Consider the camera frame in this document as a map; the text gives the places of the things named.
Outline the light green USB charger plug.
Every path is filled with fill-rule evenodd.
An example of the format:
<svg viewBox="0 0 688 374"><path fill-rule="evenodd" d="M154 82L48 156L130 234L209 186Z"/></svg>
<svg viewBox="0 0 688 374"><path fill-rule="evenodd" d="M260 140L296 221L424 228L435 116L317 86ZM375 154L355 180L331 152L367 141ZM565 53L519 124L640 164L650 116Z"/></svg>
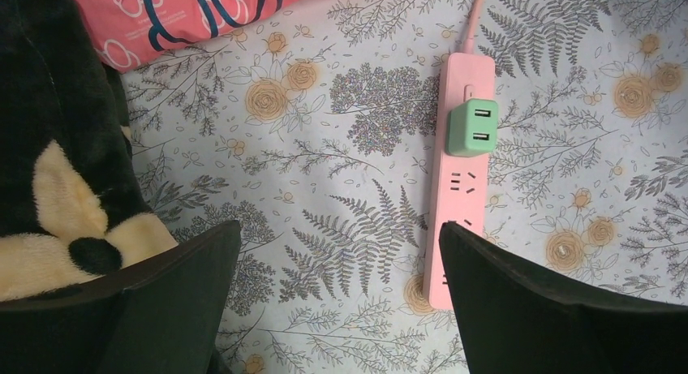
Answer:
<svg viewBox="0 0 688 374"><path fill-rule="evenodd" d="M499 105L471 98L449 112L445 151L453 157L477 157L497 145Z"/></svg>

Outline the floral patterned table mat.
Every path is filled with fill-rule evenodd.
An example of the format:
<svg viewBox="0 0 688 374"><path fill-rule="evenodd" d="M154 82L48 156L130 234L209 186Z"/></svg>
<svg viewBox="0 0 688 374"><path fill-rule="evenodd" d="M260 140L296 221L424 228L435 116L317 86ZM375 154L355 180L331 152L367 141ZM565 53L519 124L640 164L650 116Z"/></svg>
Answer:
<svg viewBox="0 0 688 374"><path fill-rule="evenodd" d="M421 294L440 71L473 0L303 0L185 49L113 45L144 197L243 228L237 373L464 373ZM687 0L484 0L497 148L478 231L581 282L687 302Z"/></svg>

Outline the black floral plush blanket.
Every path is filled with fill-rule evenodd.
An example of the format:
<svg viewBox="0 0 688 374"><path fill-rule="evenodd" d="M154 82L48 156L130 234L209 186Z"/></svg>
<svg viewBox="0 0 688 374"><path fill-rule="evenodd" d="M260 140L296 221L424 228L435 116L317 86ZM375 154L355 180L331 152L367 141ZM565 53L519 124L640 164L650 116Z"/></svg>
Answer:
<svg viewBox="0 0 688 374"><path fill-rule="evenodd" d="M176 240L144 201L119 74L74 0L1 0L1 298L103 277Z"/></svg>

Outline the pink patterned cloth bag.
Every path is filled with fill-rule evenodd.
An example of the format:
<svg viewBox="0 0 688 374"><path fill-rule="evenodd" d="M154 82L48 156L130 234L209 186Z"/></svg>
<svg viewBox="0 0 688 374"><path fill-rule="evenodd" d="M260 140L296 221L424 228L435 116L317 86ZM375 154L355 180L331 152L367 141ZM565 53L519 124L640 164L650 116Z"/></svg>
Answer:
<svg viewBox="0 0 688 374"><path fill-rule="evenodd" d="M126 72L163 52L270 17L298 0L75 0L102 62Z"/></svg>

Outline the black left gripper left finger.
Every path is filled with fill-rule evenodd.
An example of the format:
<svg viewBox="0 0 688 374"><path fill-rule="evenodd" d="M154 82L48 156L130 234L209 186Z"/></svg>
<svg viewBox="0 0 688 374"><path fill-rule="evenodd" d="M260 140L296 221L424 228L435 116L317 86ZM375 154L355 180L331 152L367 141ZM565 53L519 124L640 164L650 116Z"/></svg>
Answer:
<svg viewBox="0 0 688 374"><path fill-rule="evenodd" d="M215 339L240 233L226 221L105 277L2 303L2 372L228 372Z"/></svg>

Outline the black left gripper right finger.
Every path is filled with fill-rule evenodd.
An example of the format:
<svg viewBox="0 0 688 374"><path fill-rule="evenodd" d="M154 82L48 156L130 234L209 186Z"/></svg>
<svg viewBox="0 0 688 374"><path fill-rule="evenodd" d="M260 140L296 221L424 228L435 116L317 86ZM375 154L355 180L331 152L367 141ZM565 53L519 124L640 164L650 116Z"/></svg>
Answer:
<svg viewBox="0 0 688 374"><path fill-rule="evenodd" d="M439 248L472 373L684 373L687 309L600 289L459 224Z"/></svg>

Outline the pink power strip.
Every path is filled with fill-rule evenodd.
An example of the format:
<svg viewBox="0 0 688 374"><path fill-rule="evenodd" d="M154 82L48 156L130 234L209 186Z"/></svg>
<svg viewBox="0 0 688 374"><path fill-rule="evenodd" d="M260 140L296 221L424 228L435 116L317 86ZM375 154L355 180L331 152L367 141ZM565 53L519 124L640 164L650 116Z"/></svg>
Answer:
<svg viewBox="0 0 688 374"><path fill-rule="evenodd" d="M424 298L437 310L452 307L440 254L441 227L454 221L481 234L488 190L489 153L453 157L445 151L449 112L471 98L495 101L495 82L495 62L485 55L454 53L441 69L423 286Z"/></svg>

